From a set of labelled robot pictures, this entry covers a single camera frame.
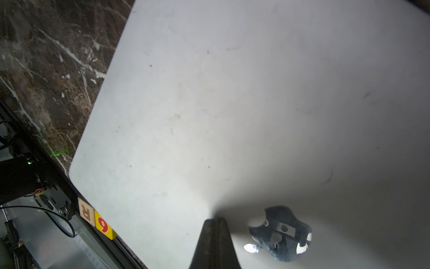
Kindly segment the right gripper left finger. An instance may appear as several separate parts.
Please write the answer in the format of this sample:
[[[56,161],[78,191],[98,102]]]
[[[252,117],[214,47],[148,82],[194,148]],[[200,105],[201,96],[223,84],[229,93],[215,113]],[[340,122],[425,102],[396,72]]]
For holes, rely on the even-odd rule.
[[[190,269],[215,269],[215,228],[216,222],[214,219],[208,219],[203,223],[198,238],[194,256],[191,259]]]

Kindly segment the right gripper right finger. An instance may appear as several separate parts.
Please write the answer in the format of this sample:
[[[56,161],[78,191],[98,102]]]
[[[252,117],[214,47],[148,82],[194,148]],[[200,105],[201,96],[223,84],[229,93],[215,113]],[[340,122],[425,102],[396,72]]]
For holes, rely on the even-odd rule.
[[[216,268],[241,269],[230,230],[224,218],[216,219]]]

